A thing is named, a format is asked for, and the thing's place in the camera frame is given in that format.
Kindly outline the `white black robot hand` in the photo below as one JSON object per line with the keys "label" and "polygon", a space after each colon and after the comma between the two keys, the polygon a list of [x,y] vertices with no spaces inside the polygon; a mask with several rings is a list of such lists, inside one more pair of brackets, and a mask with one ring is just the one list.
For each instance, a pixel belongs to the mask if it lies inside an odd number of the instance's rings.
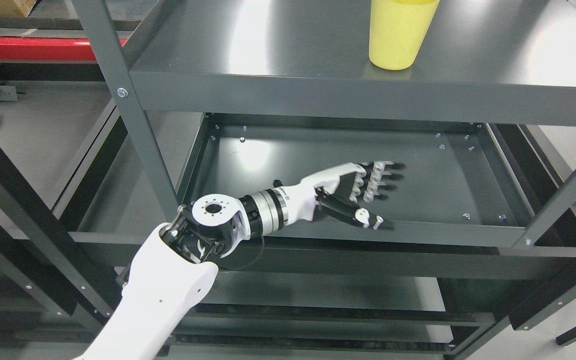
{"label": "white black robot hand", "polygon": [[286,224],[314,223],[331,217],[350,226],[371,230],[394,230],[391,219],[368,210],[366,205],[388,199],[387,192],[402,180],[401,162],[345,162],[302,178],[276,190],[286,205]]}

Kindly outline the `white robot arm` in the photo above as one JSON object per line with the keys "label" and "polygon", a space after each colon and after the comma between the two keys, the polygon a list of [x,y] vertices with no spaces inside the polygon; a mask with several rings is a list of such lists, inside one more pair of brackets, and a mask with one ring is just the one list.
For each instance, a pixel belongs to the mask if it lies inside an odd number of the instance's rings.
{"label": "white robot arm", "polygon": [[174,221],[156,227],[129,266],[121,301],[81,360],[153,360],[173,330],[202,301],[222,259],[253,237],[313,217],[316,197],[281,186],[234,198],[206,194]]}

